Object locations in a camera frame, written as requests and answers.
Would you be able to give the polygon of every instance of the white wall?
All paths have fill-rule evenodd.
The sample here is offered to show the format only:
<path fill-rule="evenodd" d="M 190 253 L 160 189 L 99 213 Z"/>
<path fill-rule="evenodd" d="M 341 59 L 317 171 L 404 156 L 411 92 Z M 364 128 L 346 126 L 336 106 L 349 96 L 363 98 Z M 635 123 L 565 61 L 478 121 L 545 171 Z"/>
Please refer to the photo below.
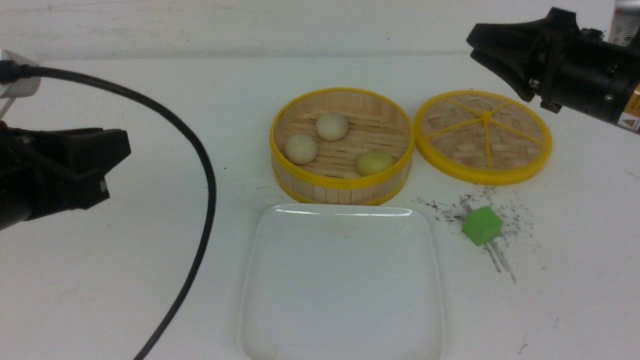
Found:
<path fill-rule="evenodd" d="M 476 22 L 551 6 L 609 29 L 614 0 L 1 0 L 0 48 L 39 60 L 467 51 Z"/>

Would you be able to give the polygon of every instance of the ball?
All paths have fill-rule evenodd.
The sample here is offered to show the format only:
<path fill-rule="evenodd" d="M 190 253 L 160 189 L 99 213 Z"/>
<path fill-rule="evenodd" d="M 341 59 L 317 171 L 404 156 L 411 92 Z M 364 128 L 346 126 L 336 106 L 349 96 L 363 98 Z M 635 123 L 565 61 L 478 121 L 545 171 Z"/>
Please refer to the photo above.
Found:
<path fill-rule="evenodd" d="M 349 122 L 343 114 L 324 113 L 316 121 L 316 131 L 322 140 L 338 141 L 347 135 Z"/>
<path fill-rule="evenodd" d="M 356 170 L 361 176 L 377 174 L 394 164 L 394 157 L 388 151 L 369 150 L 358 158 Z"/>
<path fill-rule="evenodd" d="M 284 147 L 284 154 L 295 165 L 304 165 L 318 155 L 318 144 L 307 134 L 292 135 Z"/>

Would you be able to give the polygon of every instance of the screw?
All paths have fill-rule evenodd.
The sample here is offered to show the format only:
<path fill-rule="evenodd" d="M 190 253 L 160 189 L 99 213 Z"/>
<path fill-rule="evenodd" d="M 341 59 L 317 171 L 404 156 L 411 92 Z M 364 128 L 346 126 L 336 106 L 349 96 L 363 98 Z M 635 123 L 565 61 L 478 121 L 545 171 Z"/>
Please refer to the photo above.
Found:
<path fill-rule="evenodd" d="M 33 142 L 33 138 L 29 135 L 18 136 L 16 139 L 22 141 L 24 145 L 31 145 Z"/>
<path fill-rule="evenodd" d="M 537 88 L 540 87 L 540 80 L 538 80 L 538 79 L 529 79 L 529 85 L 531 85 L 531 88 L 537 89 Z"/>
<path fill-rule="evenodd" d="M 610 67 L 607 68 L 607 73 L 609 75 L 613 75 L 613 74 L 616 73 L 617 69 L 618 69 L 618 65 L 617 64 L 611 65 Z"/>

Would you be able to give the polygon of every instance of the warning label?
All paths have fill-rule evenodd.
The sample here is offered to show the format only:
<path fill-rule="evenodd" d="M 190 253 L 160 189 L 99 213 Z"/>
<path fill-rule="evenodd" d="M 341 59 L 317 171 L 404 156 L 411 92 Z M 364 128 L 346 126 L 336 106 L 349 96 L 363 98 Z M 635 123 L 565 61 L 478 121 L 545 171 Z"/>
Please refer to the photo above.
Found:
<path fill-rule="evenodd" d="M 633 131 L 638 131 L 638 129 L 640 129 L 640 118 L 623 113 L 620 115 L 620 119 L 618 119 L 618 125 Z"/>

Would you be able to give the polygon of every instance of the black cable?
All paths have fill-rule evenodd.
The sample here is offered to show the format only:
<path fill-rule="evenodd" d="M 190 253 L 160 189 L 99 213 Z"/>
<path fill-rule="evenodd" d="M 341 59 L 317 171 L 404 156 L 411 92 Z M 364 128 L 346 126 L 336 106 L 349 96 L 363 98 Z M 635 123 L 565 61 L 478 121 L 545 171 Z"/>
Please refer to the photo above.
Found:
<path fill-rule="evenodd" d="M 184 284 L 182 285 L 178 296 L 173 301 L 173 304 L 169 308 L 169 311 L 167 311 L 167 314 L 164 316 L 154 333 L 151 335 L 151 337 L 149 337 L 149 340 L 147 340 L 145 345 L 138 352 L 138 355 L 136 355 L 136 357 L 134 358 L 134 360 L 142 360 L 147 356 L 147 354 L 157 343 L 164 330 L 166 330 L 167 326 L 169 326 L 169 323 L 180 309 L 180 306 L 184 302 L 184 299 L 187 297 L 187 294 L 191 289 L 191 285 L 196 278 L 196 274 L 198 273 L 198 269 L 200 268 L 200 264 L 202 263 L 202 259 L 204 258 L 207 244 L 209 243 L 211 227 L 213 226 L 213 218 L 216 212 L 216 175 L 213 172 L 213 166 L 211 165 L 211 161 L 209 160 L 207 151 L 205 150 L 202 142 L 200 142 L 196 134 L 194 134 L 194 132 L 180 118 L 178 118 L 178 116 L 176 116 L 171 112 L 171 110 L 164 107 L 162 104 L 145 95 L 142 95 L 139 92 L 135 92 L 134 90 L 128 89 L 124 86 L 95 78 L 93 76 L 67 70 L 53 69 L 49 67 L 17 65 L 13 63 L 12 65 L 8 66 L 9 71 L 5 72 L 4 70 L 6 64 L 7 63 L 5 63 L 4 61 L 0 61 L 0 81 L 7 81 L 7 76 L 10 77 L 8 82 L 15 82 L 20 78 L 31 77 L 67 80 L 102 89 L 136 101 L 162 115 L 169 123 L 171 123 L 171 125 L 173 125 L 180 132 L 180 134 L 184 135 L 184 137 L 189 140 L 189 143 L 191 143 L 196 153 L 198 154 L 198 157 L 200 158 L 200 162 L 202 163 L 202 167 L 204 168 L 204 174 L 207 177 L 207 187 L 209 189 L 207 215 L 205 217 L 204 229 L 202 230 L 200 244 L 198 245 L 198 250 L 196 251 L 196 256 L 193 259 L 193 264 L 191 265 L 191 269 L 189 270 L 187 278 L 184 281 Z"/>

